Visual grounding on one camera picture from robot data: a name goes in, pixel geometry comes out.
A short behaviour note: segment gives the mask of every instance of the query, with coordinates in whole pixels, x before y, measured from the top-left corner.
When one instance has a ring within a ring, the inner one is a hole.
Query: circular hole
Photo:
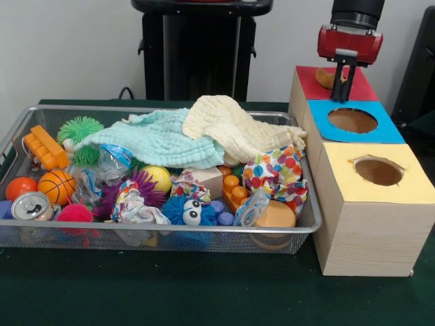
[[[395,185],[402,180],[400,167],[382,159],[362,159],[355,163],[355,169],[365,180],[377,185]]]
[[[342,130],[365,134],[377,128],[378,121],[367,112],[349,107],[342,107],[328,114],[331,124]]]

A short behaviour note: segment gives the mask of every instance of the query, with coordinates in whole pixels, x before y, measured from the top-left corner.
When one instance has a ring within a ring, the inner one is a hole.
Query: orange toy basketball
[[[74,178],[61,170],[44,174],[38,182],[38,191],[47,195],[52,204],[61,206],[68,204],[68,198],[71,198],[74,190]]]

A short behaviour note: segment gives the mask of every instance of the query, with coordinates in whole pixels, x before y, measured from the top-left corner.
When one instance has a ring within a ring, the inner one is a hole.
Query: black cable
[[[125,91],[128,92],[128,94],[130,95],[130,98],[131,98],[132,100],[135,99],[135,96],[133,95],[133,92],[131,91],[131,89],[130,89],[129,87],[124,87],[124,88],[121,90],[120,95],[118,96],[118,100],[120,100],[120,99],[122,98],[122,96],[124,95]]]

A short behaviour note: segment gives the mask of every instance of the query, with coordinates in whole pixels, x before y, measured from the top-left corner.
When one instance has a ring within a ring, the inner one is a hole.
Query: tennis ball
[[[151,181],[157,181],[154,190],[164,193],[167,193],[170,190],[172,186],[172,182],[169,179],[171,178],[171,174],[163,166],[147,165],[145,168],[142,168],[141,171],[148,172],[152,176]]]

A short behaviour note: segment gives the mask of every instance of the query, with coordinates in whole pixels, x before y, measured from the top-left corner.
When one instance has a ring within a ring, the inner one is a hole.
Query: wooden box
[[[347,103],[329,99],[331,91],[319,85],[316,70],[317,67],[296,67],[289,107],[298,125],[308,132],[306,153],[314,179],[325,141],[404,143],[361,69],[355,73]]]
[[[307,158],[316,178],[323,143],[392,143],[404,140],[380,102],[309,100],[302,121],[308,132]]]
[[[318,67],[296,66],[294,69],[292,90],[290,92],[289,114],[296,118],[299,126],[302,126],[308,100],[329,100],[331,91],[322,88],[315,79]],[[333,73],[335,68],[324,68],[326,72]],[[357,68],[351,94],[351,101],[378,101],[378,98],[364,77],[361,68]]]
[[[435,189],[406,144],[324,143],[314,234],[329,276],[408,276],[435,222]]]

